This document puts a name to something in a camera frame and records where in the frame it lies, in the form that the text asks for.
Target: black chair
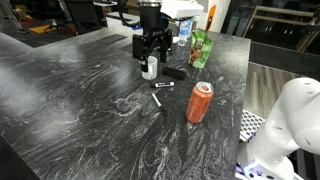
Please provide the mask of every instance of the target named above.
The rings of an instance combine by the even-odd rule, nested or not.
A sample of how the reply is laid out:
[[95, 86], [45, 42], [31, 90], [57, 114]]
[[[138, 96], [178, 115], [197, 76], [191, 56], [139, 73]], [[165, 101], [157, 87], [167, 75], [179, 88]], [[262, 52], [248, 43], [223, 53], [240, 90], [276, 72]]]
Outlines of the black chair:
[[101, 29], [106, 24], [97, 12], [92, 0], [64, 0], [78, 34]]
[[58, 33], [59, 28], [68, 28], [66, 24], [69, 21], [66, 19], [58, 0], [27, 0], [25, 7], [30, 16], [41, 20], [51, 20], [49, 27], [44, 30], [44, 33], [53, 28], [56, 28]]

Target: orange soda can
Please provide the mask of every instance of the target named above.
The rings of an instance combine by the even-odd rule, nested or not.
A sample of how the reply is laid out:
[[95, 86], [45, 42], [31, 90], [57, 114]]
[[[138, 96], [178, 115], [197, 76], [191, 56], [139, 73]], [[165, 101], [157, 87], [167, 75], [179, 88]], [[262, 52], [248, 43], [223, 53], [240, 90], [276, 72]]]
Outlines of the orange soda can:
[[207, 112], [213, 97], [213, 87], [207, 82], [198, 82], [192, 90], [187, 109], [187, 119], [192, 123], [199, 123]]

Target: green bag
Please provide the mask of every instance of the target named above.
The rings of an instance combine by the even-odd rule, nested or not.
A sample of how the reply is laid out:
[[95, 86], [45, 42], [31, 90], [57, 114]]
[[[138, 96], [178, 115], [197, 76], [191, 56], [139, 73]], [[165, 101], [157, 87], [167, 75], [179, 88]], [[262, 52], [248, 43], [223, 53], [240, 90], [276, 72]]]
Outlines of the green bag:
[[203, 68], [210, 55], [212, 45], [213, 41], [206, 33], [200, 30], [192, 32], [189, 64], [195, 68]]

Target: robotic arm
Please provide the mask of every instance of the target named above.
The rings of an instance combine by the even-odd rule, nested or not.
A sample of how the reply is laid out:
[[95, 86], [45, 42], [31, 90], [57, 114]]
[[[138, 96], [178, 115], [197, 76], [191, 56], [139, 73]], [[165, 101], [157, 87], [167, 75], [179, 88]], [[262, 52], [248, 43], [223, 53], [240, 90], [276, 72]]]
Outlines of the robotic arm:
[[140, 22], [129, 24], [122, 14], [126, 0], [118, 0], [118, 11], [124, 26], [143, 28], [143, 35], [133, 35], [133, 57], [139, 60], [141, 71], [148, 72], [148, 58], [155, 47], [160, 47], [160, 61], [165, 63], [167, 51], [172, 48], [172, 30], [167, 29], [168, 18], [186, 18], [200, 15], [203, 7], [193, 0], [137, 0]]
[[302, 148], [320, 154], [320, 83], [310, 78], [289, 81], [266, 122], [240, 145], [238, 163], [250, 179], [293, 180], [287, 158]]

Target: small white cup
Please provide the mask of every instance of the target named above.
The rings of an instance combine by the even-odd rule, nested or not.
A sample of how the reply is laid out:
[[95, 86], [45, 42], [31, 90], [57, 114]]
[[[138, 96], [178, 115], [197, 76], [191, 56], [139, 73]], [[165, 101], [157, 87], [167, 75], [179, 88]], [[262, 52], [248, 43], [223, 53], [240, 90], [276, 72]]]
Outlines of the small white cup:
[[153, 56], [149, 56], [148, 72], [142, 71], [142, 77], [146, 80], [153, 80], [157, 77], [157, 70], [158, 70], [158, 59]]

